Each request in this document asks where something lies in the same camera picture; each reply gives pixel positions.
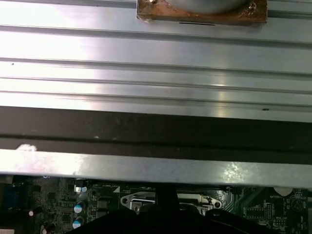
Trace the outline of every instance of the microchip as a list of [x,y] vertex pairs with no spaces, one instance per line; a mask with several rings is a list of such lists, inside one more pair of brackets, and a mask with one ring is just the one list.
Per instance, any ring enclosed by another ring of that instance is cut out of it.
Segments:
[[49,215],[48,215],[48,219],[54,220],[54,214],[49,214]]
[[98,209],[97,210],[97,218],[100,218],[104,215],[107,215],[108,214],[108,210],[105,210],[105,209]]
[[91,201],[91,205],[92,206],[97,206],[98,205],[98,201]]
[[63,221],[63,222],[65,222],[65,223],[70,223],[70,220],[71,220],[70,215],[64,214],[64,215],[62,216],[62,221]]
[[74,185],[73,184],[69,184],[69,185],[67,185],[67,189],[69,190],[69,191],[73,191],[74,190]]
[[48,200],[54,200],[56,198],[56,193],[48,193]]
[[34,185],[33,186],[33,191],[34,192],[41,192],[41,186],[40,185]]
[[84,180],[82,180],[82,179],[76,180],[75,184],[76,184],[76,187],[83,187],[83,185],[84,185]]
[[100,209],[107,209],[109,204],[109,199],[100,197],[97,201],[97,207]]

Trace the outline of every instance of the black plastic part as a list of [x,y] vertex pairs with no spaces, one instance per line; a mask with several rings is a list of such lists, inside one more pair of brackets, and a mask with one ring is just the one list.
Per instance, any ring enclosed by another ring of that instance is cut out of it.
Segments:
[[312,124],[0,107],[0,148],[312,164]]

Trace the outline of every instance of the capacitor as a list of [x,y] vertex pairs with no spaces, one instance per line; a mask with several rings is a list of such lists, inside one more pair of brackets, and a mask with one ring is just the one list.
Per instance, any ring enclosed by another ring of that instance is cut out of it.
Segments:
[[83,217],[77,217],[75,221],[73,222],[73,228],[76,229],[78,227],[81,227],[84,223]]
[[44,229],[42,229],[41,234],[49,234],[55,230],[55,224],[50,223]]
[[79,214],[82,212],[82,210],[85,208],[85,203],[83,201],[80,201],[76,204],[76,206],[74,207],[74,212],[76,214]]
[[36,216],[37,214],[43,212],[43,208],[41,206],[37,206],[35,209],[28,212],[30,217]]

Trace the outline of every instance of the electronic components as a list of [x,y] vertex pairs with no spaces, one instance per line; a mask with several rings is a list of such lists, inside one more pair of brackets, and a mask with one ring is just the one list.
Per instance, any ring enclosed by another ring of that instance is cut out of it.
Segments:
[[[75,192],[74,187],[88,188]],[[177,189],[181,210],[205,215],[222,209],[278,230],[282,234],[306,234],[308,191],[292,189],[279,193],[274,188],[192,187]],[[14,177],[6,184],[2,212],[13,213],[19,225],[0,219],[0,227],[30,230],[27,234],[63,234],[119,209],[144,212],[155,202],[155,189],[133,184],[111,184],[98,180]]]
[[84,224],[83,217],[77,217],[73,222],[73,229],[76,229]]
[[42,229],[41,234],[49,234],[55,230],[55,227],[56,226],[54,223],[46,224],[44,228]]
[[86,204],[83,201],[78,202],[75,206],[74,206],[74,212],[76,214],[79,214],[82,212],[82,210],[85,208]]
[[43,208],[41,206],[37,206],[35,209],[30,210],[28,212],[28,215],[30,217],[36,216],[37,214],[40,214],[41,212],[43,212]]

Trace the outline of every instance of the white speck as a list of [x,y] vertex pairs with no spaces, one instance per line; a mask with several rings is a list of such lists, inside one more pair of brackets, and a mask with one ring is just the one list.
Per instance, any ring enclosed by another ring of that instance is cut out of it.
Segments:
[[34,145],[29,145],[29,144],[22,144],[17,148],[17,150],[34,152],[34,151],[37,151],[37,147]]

